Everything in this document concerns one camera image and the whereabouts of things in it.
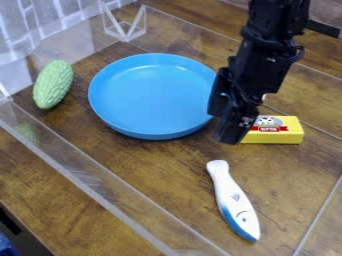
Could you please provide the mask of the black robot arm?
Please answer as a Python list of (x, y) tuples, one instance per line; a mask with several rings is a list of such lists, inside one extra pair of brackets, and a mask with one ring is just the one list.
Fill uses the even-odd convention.
[(238, 53), (219, 69), (207, 113), (221, 119), (214, 137), (239, 143), (257, 121), (263, 97), (278, 92), (291, 65), (305, 54), (294, 37), (305, 32), (310, 0), (249, 0)]

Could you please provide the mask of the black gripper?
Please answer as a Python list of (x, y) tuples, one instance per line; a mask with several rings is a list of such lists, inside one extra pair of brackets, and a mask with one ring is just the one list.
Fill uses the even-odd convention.
[[(247, 27), (241, 34), (238, 53), (230, 58), (230, 69), (222, 67), (217, 73), (207, 105), (207, 113), (221, 118), (214, 138), (231, 145), (242, 141), (255, 123), (259, 111), (253, 104), (262, 104), (263, 95), (278, 92), (291, 65), (305, 54), (293, 39), (266, 39)], [(233, 84), (253, 104), (233, 103)]]

